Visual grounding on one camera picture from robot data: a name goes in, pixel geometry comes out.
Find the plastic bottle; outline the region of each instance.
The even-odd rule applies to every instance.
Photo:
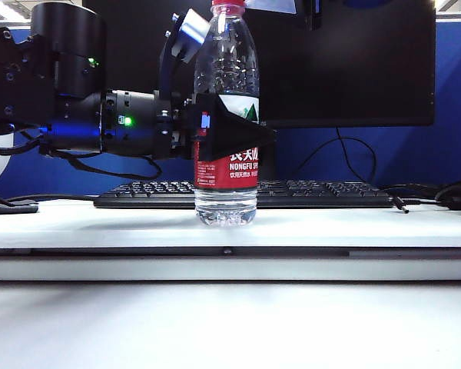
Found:
[[[244,0],[213,0],[214,17],[197,58],[196,93],[217,93],[227,110],[258,123],[257,53],[246,22]],[[244,225],[256,214],[257,148],[218,161],[197,159],[195,205],[200,219],[221,227]]]

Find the red bottle cap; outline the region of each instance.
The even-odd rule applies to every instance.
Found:
[[[212,0],[212,6],[215,5],[237,5],[244,7],[244,0]]]

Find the black monitor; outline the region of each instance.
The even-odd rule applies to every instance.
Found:
[[[247,10],[244,16],[258,51],[263,121],[272,128],[433,123],[433,0],[295,2],[298,15]],[[320,5],[313,26],[304,21],[312,16],[308,2]],[[108,24],[108,86],[142,92],[157,88],[173,12],[191,7],[211,16],[211,0],[84,5]],[[184,66],[174,89],[189,96],[193,71],[194,65]]]

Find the keyboard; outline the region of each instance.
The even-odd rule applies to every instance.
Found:
[[[391,208],[393,199],[363,182],[260,181],[258,208]],[[97,197],[97,208],[194,207],[190,181],[134,181]]]

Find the blue partition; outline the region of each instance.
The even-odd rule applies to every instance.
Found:
[[[16,40],[26,31],[14,31]],[[374,184],[400,182],[447,183],[461,179],[461,22],[437,24],[436,121],[430,127],[345,128],[341,132],[361,138],[376,151],[377,175]],[[279,131],[277,172],[289,179],[294,169],[321,143],[334,138],[331,128]],[[365,177],[370,173],[370,152],[348,142],[350,159]],[[150,175],[152,169],[137,159],[102,155],[87,160],[110,171]],[[191,161],[161,162],[161,179],[193,178]],[[323,149],[296,176],[310,179],[355,179],[350,173],[340,143]],[[36,151],[11,159],[0,177],[0,196],[31,193],[100,194],[127,180],[76,171],[60,159],[49,159]]]

